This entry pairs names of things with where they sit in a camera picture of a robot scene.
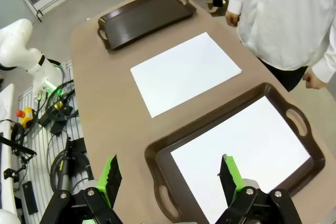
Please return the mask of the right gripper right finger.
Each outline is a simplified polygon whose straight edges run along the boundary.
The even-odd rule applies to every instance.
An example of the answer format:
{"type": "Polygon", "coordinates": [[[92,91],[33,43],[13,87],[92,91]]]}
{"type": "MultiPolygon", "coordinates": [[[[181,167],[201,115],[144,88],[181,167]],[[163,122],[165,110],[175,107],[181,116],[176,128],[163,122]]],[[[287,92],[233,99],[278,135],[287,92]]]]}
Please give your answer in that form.
{"type": "Polygon", "coordinates": [[[218,176],[228,207],[216,223],[302,223],[286,190],[246,186],[233,157],[222,156],[218,176]]]}

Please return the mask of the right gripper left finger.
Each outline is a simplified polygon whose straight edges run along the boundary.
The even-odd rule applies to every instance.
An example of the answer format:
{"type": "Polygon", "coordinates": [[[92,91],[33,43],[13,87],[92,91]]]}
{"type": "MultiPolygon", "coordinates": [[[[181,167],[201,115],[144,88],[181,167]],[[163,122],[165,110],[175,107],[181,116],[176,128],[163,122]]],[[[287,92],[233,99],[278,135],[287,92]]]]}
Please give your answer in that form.
{"type": "Polygon", "coordinates": [[[60,189],[54,192],[40,223],[122,223],[113,210],[122,176],[118,159],[108,158],[95,185],[87,185],[72,194],[60,189]]]}

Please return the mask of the person's left hand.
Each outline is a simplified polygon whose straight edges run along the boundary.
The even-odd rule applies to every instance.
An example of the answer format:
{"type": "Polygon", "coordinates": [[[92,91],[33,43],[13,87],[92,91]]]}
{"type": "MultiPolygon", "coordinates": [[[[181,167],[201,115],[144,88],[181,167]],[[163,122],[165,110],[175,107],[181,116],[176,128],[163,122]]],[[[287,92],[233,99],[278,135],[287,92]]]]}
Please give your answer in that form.
{"type": "Polygon", "coordinates": [[[325,74],[318,69],[310,68],[302,77],[307,89],[322,89],[327,86],[325,74]]]}

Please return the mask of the person's right hand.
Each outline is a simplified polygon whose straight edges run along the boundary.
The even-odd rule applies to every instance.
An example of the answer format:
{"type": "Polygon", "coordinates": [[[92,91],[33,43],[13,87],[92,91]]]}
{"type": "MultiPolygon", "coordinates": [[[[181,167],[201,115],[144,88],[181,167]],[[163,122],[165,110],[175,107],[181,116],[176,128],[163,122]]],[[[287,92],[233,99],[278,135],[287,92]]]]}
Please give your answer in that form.
{"type": "Polygon", "coordinates": [[[234,14],[234,13],[227,10],[226,13],[225,13],[225,18],[226,18],[226,22],[227,22],[228,26],[237,27],[238,22],[240,20],[240,15],[239,14],[234,14]]]}

